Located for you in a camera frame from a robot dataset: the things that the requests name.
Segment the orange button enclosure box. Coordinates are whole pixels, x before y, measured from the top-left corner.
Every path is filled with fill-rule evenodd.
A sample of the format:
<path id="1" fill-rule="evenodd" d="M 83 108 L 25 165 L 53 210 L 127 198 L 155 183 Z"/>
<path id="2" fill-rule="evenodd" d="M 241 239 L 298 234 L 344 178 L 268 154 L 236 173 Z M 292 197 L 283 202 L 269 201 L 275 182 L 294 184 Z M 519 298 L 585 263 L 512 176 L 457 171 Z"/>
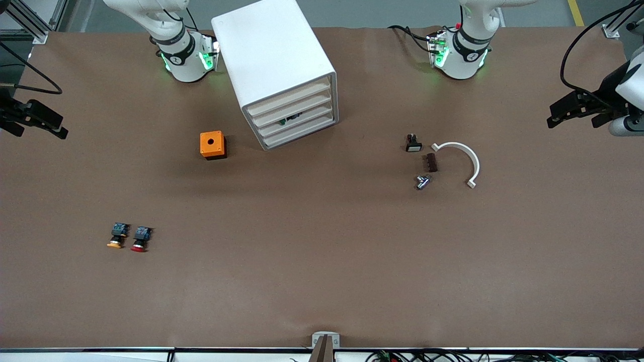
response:
<path id="1" fill-rule="evenodd" d="M 227 158 L 227 139 L 219 131 L 200 133 L 199 151 L 205 160 L 218 160 Z"/>

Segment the aluminium frame post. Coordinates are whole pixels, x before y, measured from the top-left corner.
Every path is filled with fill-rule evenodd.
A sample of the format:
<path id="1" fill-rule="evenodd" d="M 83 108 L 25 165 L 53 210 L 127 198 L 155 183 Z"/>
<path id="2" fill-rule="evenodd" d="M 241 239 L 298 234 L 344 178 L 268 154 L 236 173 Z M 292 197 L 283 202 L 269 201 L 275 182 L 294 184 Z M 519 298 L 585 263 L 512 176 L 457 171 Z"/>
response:
<path id="1" fill-rule="evenodd" d="M 626 25 L 627 30 L 635 29 L 640 20 L 630 19 L 641 9 L 644 9 L 644 0 L 631 0 L 623 9 L 615 13 L 606 23 L 602 24 L 602 32 L 607 39 L 619 39 L 619 28 Z"/>
<path id="2" fill-rule="evenodd" d="M 0 40 L 45 44 L 60 31 L 70 0 L 0 0 Z"/>

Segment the brown table mat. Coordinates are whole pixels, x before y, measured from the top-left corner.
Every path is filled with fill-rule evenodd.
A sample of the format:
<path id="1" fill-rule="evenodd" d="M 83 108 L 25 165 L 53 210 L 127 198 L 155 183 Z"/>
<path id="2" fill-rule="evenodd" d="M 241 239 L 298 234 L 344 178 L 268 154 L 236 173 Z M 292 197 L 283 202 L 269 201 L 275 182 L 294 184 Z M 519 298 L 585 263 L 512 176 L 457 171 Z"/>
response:
<path id="1" fill-rule="evenodd" d="M 644 347 L 644 137 L 546 126 L 577 33 L 503 28 L 454 81 L 400 32 L 317 28 L 340 123 L 271 151 L 228 75 L 177 82 L 144 34 L 51 35 L 31 62 L 67 139 L 0 136 L 0 347 Z"/>

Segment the white table edge rail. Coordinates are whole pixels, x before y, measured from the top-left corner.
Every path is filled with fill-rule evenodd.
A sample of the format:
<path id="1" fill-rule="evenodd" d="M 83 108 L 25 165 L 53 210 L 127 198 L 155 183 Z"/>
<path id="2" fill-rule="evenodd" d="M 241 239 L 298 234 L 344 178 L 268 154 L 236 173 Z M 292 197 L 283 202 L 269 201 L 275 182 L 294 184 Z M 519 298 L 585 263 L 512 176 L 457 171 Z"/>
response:
<path id="1" fill-rule="evenodd" d="M 0 348 L 0 362 L 308 362 L 312 347 Z M 340 347 L 336 362 L 644 362 L 640 348 Z"/>

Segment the yellow mushroom push button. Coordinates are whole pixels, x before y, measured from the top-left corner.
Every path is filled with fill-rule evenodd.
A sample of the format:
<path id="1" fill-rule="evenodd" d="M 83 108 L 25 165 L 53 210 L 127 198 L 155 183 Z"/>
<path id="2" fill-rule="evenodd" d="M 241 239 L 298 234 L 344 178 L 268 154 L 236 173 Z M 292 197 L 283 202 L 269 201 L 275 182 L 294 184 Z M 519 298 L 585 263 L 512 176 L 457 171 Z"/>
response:
<path id="1" fill-rule="evenodd" d="M 128 236 L 129 229 L 129 224 L 121 222 L 115 223 L 111 229 L 111 239 L 107 243 L 107 246 L 113 249 L 122 249 L 124 247 L 124 241 Z"/>

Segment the white drawer cabinet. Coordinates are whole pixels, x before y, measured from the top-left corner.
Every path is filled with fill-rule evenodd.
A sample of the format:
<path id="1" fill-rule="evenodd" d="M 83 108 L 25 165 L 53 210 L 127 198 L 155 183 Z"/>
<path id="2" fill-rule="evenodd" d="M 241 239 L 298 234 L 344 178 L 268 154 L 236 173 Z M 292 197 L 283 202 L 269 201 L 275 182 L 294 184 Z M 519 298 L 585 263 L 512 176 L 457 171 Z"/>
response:
<path id="1" fill-rule="evenodd" d="M 331 87 L 321 92 L 328 92 L 332 100 L 299 118 L 329 114 L 334 125 L 340 121 L 337 73 L 296 0 L 259 0 L 212 18 L 211 26 L 240 110 L 264 150 L 276 149 L 266 149 L 261 142 L 259 130 L 269 124 L 251 123 L 248 105 L 326 80 Z"/>

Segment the red mushroom push button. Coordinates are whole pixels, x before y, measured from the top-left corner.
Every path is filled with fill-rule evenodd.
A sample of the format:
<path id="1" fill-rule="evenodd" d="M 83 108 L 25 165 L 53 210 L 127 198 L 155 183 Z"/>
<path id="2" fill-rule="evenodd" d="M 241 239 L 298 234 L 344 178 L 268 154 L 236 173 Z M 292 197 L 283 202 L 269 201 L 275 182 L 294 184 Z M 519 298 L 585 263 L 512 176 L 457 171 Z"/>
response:
<path id="1" fill-rule="evenodd" d="M 135 252 L 147 252 L 148 241 L 151 239 L 153 229 L 145 226 L 138 226 L 133 236 L 134 243 L 130 250 Z"/>

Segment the white curved plastic bracket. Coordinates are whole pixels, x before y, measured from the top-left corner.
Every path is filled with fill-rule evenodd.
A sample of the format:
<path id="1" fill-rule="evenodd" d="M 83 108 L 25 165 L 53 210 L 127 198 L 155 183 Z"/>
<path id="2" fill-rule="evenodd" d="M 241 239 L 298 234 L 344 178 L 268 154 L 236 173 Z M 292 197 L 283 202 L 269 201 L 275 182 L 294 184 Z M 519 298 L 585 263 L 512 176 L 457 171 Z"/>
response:
<path id="1" fill-rule="evenodd" d="M 471 147 L 469 147 L 469 146 L 467 146 L 467 145 L 465 145 L 463 143 L 460 143 L 460 142 L 445 142 L 445 143 L 442 143 L 442 144 L 437 144 L 437 143 L 432 144 L 432 149 L 435 152 L 438 152 L 438 151 L 440 151 L 442 149 L 446 149 L 446 148 L 458 149 L 458 150 L 462 151 L 463 153 L 465 153 L 469 157 L 469 159 L 470 159 L 470 161 L 471 161 L 471 163 L 473 165 L 473 172 L 472 172 L 472 175 L 467 180 L 466 184 L 471 189 L 476 188 L 476 185 L 477 185 L 476 179 L 478 178 L 478 176 L 480 174 L 480 170 L 481 170 L 480 159 L 479 159 L 478 155 L 476 154 L 476 152 L 474 152 L 474 150 L 471 149 Z"/>

